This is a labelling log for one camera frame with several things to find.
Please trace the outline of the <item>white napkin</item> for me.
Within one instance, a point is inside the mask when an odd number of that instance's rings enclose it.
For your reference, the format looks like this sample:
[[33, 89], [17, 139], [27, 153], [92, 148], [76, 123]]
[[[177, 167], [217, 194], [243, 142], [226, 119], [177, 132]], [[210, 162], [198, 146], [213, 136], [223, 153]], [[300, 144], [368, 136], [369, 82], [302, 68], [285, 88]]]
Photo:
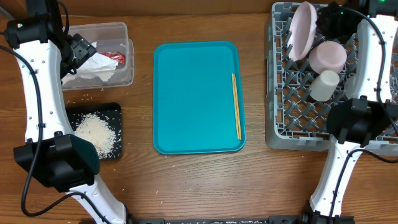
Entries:
[[95, 53], [90, 57], [78, 70], [76, 75], [68, 74], [62, 78], [63, 84], [76, 78], [94, 79], [99, 78], [103, 82], [107, 82], [115, 73], [118, 65], [107, 65], [103, 62], [106, 58], [101, 53]]

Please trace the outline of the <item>small pink bowl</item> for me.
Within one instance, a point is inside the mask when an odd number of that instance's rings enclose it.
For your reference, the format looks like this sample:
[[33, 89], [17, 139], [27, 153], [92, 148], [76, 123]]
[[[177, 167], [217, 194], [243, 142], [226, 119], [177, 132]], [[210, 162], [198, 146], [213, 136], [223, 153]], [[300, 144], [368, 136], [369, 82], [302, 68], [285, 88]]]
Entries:
[[310, 52], [308, 60], [311, 69], [316, 73], [321, 74], [325, 70], [340, 73], [345, 66], [347, 53], [339, 43], [326, 41]]

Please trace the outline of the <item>large white plate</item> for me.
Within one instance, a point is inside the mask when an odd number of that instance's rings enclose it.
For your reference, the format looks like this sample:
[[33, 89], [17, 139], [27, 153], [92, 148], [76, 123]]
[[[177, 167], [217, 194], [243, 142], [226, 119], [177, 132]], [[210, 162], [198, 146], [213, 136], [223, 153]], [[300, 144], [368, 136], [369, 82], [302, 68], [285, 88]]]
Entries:
[[317, 10], [309, 2], [302, 2], [295, 11], [288, 40], [288, 46], [292, 46], [289, 58], [293, 61], [301, 60], [309, 53], [316, 34], [317, 19]]

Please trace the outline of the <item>red snack wrapper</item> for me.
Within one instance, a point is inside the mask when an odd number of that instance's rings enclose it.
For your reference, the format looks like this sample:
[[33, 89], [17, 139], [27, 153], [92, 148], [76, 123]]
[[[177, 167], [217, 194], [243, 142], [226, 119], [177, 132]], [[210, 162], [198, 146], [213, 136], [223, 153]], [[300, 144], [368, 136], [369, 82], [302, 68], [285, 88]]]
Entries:
[[126, 56], [121, 52], [101, 52], [104, 58], [103, 62], [107, 65], [119, 65], [126, 63]]

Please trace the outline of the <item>grey bowl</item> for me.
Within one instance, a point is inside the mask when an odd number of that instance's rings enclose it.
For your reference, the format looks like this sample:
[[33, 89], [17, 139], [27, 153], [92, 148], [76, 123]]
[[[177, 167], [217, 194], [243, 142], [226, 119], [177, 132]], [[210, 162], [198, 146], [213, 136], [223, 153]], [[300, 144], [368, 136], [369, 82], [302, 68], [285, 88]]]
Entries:
[[352, 75], [345, 81], [344, 90], [347, 99], [352, 99], [354, 97], [356, 89], [356, 75]]

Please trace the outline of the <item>cream cup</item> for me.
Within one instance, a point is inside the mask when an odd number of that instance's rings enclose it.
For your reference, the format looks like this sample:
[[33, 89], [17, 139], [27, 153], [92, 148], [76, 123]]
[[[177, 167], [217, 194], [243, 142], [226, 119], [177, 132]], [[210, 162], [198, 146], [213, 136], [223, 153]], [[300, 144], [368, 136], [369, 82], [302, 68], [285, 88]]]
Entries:
[[328, 101], [340, 82], [338, 74], [332, 70], [325, 70], [311, 83], [310, 96], [315, 101]]

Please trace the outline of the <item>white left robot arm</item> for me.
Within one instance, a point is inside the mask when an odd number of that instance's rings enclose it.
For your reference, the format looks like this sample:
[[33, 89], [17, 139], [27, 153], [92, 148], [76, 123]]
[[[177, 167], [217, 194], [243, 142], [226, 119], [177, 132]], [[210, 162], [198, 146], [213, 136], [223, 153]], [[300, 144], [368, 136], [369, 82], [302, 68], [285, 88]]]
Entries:
[[26, 3], [28, 17], [7, 23], [4, 50], [21, 70], [27, 124], [15, 161], [43, 186], [74, 198], [96, 223], [133, 223], [100, 176], [94, 145], [74, 135], [67, 117], [62, 78], [96, 53], [79, 34], [70, 35], [66, 7], [56, 0]]

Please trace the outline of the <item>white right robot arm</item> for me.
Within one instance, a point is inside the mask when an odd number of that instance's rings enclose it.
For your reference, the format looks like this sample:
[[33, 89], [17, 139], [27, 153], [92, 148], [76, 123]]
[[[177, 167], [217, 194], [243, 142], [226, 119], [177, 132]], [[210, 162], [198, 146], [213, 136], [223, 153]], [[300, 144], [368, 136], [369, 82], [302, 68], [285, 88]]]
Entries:
[[358, 35], [356, 74], [345, 83], [346, 101], [328, 113], [331, 148], [316, 190], [299, 223], [354, 223], [341, 214], [349, 179], [369, 142], [397, 120], [390, 89], [391, 55], [397, 32], [397, 1], [330, 3], [317, 12], [316, 31], [346, 43]]

